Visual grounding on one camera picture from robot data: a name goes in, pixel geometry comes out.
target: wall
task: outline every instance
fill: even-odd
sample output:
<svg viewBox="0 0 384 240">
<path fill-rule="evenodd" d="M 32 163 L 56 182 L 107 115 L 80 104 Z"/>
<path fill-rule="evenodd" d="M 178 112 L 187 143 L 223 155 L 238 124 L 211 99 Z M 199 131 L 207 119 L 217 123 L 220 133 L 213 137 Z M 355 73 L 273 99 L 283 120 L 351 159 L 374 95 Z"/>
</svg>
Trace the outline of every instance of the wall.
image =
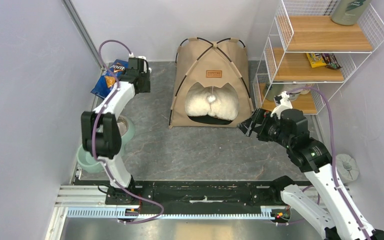
<svg viewBox="0 0 384 240">
<path fill-rule="evenodd" d="M 98 75 L 60 1 L 0 0 L 0 240 L 44 239 Z"/>
<path fill-rule="evenodd" d="M 373 1 L 384 21 L 384 1 Z M 384 230 L 384 43 L 331 100 L 338 153 L 357 160 L 360 177 L 350 185 L 364 216 Z M 329 140 L 326 109 L 319 115 Z"/>
<path fill-rule="evenodd" d="M 210 41 L 236 37 L 260 60 L 278 0 L 72 0 L 98 48 L 107 39 L 124 42 L 150 61 L 174 61 L 189 37 Z M 116 43 L 103 48 L 105 62 L 124 53 Z"/>
</svg>

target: gray marble floor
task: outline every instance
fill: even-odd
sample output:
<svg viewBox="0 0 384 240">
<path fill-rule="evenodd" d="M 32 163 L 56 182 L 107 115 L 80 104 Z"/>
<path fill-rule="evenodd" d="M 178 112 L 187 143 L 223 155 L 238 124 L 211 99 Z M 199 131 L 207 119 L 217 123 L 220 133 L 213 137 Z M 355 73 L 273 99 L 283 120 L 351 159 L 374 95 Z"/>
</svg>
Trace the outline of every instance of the gray marble floor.
<svg viewBox="0 0 384 240">
<path fill-rule="evenodd" d="M 245 137 L 236 128 L 174 127 L 169 129 L 176 66 L 150 62 L 151 93 L 136 95 L 122 115 L 129 117 L 136 134 L 123 157 L 136 180 L 273 180 L 288 175 L 306 180 L 283 147 Z M 259 72 L 264 72 L 265 64 Z M 258 61 L 251 61 L 250 79 Z M 309 118 L 313 137 L 314 124 Z M 83 171 L 81 180 L 106 180 L 104 172 Z"/>
</svg>

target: wooden shelf board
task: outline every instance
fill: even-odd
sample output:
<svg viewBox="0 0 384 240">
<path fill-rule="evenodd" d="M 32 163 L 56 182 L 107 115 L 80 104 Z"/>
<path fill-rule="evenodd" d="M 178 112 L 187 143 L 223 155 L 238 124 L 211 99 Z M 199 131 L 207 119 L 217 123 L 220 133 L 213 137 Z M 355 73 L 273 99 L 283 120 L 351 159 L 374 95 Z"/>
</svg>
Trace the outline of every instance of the wooden shelf board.
<svg viewBox="0 0 384 240">
<path fill-rule="evenodd" d="M 279 16 L 278 21 L 287 21 Z M 329 16 L 290 16 L 293 37 L 287 48 L 291 52 L 371 52 L 373 50 L 358 24 L 343 26 Z M 282 26 L 283 33 L 290 31 Z"/>
<path fill-rule="evenodd" d="M 265 83 L 259 83 L 261 99 L 264 99 L 265 86 Z M 292 102 L 292 106 L 294 109 L 301 110 L 304 114 L 317 114 L 316 105 L 314 104 L 314 100 L 311 93 L 299 95 L 298 98 Z M 274 101 L 265 100 L 262 104 L 262 108 L 269 111 L 273 111 L 275 107 L 276 104 Z"/>
<path fill-rule="evenodd" d="M 284 50 L 282 47 L 273 48 L 276 65 L 279 66 Z M 340 70 L 327 67 L 312 68 L 305 53 L 286 53 L 279 66 L 276 82 L 343 82 Z"/>
</svg>

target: fluffy cushion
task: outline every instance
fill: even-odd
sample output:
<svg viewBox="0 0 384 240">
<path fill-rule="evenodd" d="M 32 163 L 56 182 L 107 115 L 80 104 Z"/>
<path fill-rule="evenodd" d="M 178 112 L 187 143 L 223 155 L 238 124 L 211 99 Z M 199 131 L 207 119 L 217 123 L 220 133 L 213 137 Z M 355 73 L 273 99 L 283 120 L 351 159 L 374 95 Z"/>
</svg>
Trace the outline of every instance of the fluffy cushion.
<svg viewBox="0 0 384 240">
<path fill-rule="evenodd" d="M 203 87 L 195 83 L 186 94 L 184 104 L 190 117 L 209 115 L 233 121 L 238 116 L 239 100 L 235 89 L 226 84 L 222 88 Z"/>
</svg>

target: green bottle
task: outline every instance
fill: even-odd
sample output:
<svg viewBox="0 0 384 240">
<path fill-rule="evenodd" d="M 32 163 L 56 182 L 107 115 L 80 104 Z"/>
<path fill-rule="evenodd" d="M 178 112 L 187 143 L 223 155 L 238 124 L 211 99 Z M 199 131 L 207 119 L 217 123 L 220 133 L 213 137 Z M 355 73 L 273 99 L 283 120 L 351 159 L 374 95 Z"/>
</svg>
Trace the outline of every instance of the green bottle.
<svg viewBox="0 0 384 240">
<path fill-rule="evenodd" d="M 370 5 L 371 1 L 372 0 L 342 0 L 338 3 L 330 18 L 336 24 L 345 26 L 354 25 Z"/>
</svg>

